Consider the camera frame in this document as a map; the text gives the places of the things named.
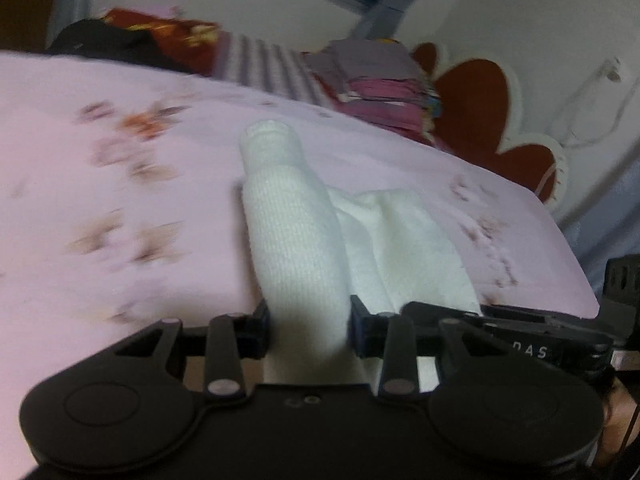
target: stack of folded clothes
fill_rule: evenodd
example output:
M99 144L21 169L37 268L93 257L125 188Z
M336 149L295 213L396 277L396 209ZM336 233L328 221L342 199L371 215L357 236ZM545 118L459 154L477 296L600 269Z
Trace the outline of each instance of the stack of folded clothes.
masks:
M414 140L440 115L437 92L400 43L332 41L305 60L347 115Z

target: pink bedsheet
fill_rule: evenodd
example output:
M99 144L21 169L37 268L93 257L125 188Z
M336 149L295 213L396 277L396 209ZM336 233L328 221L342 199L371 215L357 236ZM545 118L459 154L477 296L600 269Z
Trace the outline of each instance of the pink bedsheet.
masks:
M481 302L598 312L578 262L533 193L454 156L324 108L199 77L11 54L0 54L0 73L3 479L34 465L17 414L35 383L154 318L197 324L255 306L238 137L257 120L290 124L330 186L416 190L458 248ZM158 161L178 178L140 187L116 166L90 164L94 142L113 123L78 123L81 107L108 100L136 112L163 98L190 106L153 141ZM65 251L79 225L119 208L134 226L181 222L175 247L187 256L172 266L114 272L103 258ZM478 224L490 245L474 234ZM130 290L140 283L158 290L138 322L109 320L124 295L144 294Z

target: black cloth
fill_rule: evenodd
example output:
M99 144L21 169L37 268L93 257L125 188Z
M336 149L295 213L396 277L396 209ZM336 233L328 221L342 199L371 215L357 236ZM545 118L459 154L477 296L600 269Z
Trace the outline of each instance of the black cloth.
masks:
M165 56L148 30L125 30L101 20L81 20L64 28L46 54L111 59L174 72L193 73Z

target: rolled white fabric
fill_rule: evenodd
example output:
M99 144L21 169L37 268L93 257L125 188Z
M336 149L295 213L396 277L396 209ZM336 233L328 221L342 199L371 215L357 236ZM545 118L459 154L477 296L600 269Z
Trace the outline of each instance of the rolled white fabric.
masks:
M272 313L265 381L365 381L348 343L350 271L326 187L282 123L254 124L240 146L252 259Z

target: black device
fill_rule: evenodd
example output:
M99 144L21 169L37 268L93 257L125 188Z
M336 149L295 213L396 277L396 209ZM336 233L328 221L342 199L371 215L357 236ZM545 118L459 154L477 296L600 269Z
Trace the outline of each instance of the black device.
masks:
M372 316L352 298L354 350L383 359L377 395L368 384L247 394L241 358L268 351L265 303L204 328L159 321L28 393L20 424L40 464L28 479L598 478L596 391L468 316L440 314L433 338L408 312ZM438 359L427 394L420 354ZM182 384L193 355L205 357L203 392Z

